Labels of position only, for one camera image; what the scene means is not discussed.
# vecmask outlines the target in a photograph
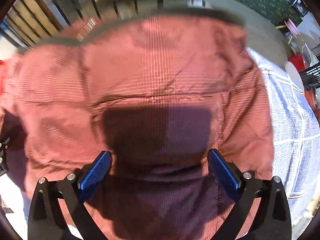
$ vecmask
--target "black metal bracket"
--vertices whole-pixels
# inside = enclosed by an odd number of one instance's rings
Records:
[[[235,200],[230,214],[211,240],[234,240],[241,230],[255,198],[261,198],[252,226],[242,240],[291,239],[289,205],[281,179],[255,179],[251,171],[241,173],[217,150],[208,155],[214,172],[229,198]],[[92,196],[110,167],[110,155],[101,152],[96,160],[85,165],[79,177],[71,173],[63,180],[39,179],[32,198],[28,220],[29,240],[76,240],[64,220],[58,199],[64,199],[68,211],[84,240],[107,240],[87,212],[83,201]]]
[[[7,152],[8,143],[10,142],[10,137],[6,138],[3,143],[0,143],[0,176],[6,174],[9,171],[7,165]]]

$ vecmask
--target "bolt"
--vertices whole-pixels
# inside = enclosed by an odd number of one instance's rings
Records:
[[[274,176],[273,179],[276,183],[279,183],[281,181],[281,179],[278,176]]]
[[[68,174],[67,179],[68,179],[68,180],[74,180],[75,177],[76,177],[76,176],[75,176],[74,173],[70,173],[70,174]]]
[[[252,178],[252,175],[251,175],[250,173],[248,173],[248,172],[245,172],[245,173],[243,174],[243,177],[244,177],[245,179],[251,179],[251,178]]]
[[[39,183],[40,184],[43,184],[45,182],[45,177],[41,177],[40,179],[39,179]]]

